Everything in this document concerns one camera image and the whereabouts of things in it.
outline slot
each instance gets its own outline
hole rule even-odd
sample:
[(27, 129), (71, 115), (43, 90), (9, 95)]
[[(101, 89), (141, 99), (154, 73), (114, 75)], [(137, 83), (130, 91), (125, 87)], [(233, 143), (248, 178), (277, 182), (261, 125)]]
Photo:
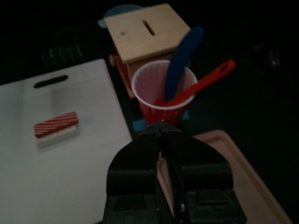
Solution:
[(154, 35), (154, 31), (153, 31), (150, 25), (145, 22), (145, 20), (142, 20), (142, 23), (144, 23), (144, 27), (145, 27), (145, 29), (148, 30), (148, 32), (149, 32), (150, 35), (153, 36), (153, 35)]
[(42, 87), (46, 87), (57, 82), (61, 82), (61, 81), (65, 81), (66, 79), (69, 78), (69, 76), (66, 74), (58, 76), (58, 77), (54, 77), (51, 79), (47, 79), (47, 80), (42, 80), (42, 81), (38, 81), (34, 83), (33, 87), (34, 88), (42, 88)]

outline blue handle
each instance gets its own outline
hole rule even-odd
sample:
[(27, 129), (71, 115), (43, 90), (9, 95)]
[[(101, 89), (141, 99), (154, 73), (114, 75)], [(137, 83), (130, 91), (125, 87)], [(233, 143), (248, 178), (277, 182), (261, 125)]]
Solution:
[(164, 102), (168, 102), (174, 96), (184, 67), (186, 66), (192, 53), (194, 52), (202, 40), (202, 37), (204, 37), (202, 28), (194, 26), (193, 28), (190, 28), (189, 32), (182, 37), (180, 44), (174, 48), (165, 75)]

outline cup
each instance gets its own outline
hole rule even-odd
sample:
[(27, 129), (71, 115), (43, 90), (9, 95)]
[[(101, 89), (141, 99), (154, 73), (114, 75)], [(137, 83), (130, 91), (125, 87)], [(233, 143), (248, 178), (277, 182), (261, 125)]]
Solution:
[[(132, 91), (137, 99), (142, 116), (148, 125), (157, 121), (164, 121), (172, 125), (177, 125), (182, 113), (189, 102), (193, 99), (190, 96), (184, 102), (170, 107), (160, 107), (154, 102), (161, 97), (164, 98), (164, 81), (169, 60), (154, 60), (142, 64), (134, 71), (130, 81)], [(176, 94), (197, 82), (196, 76), (188, 67), (184, 68)]]

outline red handle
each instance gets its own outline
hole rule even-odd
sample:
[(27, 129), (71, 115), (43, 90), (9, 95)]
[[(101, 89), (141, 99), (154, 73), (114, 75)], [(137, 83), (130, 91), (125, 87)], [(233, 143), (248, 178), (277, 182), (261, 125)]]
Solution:
[(236, 62), (233, 59), (228, 59), (222, 62), (202, 78), (196, 84), (188, 87), (180, 94), (177, 94), (162, 106), (169, 107), (181, 103), (192, 95), (194, 95), (200, 90), (202, 90), (208, 85), (222, 78), (236, 67)]

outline red and white block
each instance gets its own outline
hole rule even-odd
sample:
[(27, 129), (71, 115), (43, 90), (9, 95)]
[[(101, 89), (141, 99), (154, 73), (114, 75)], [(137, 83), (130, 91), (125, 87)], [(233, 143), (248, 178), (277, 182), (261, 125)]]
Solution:
[(78, 118), (76, 112), (59, 115), (33, 125), (33, 134), (38, 146), (47, 146), (78, 134)]

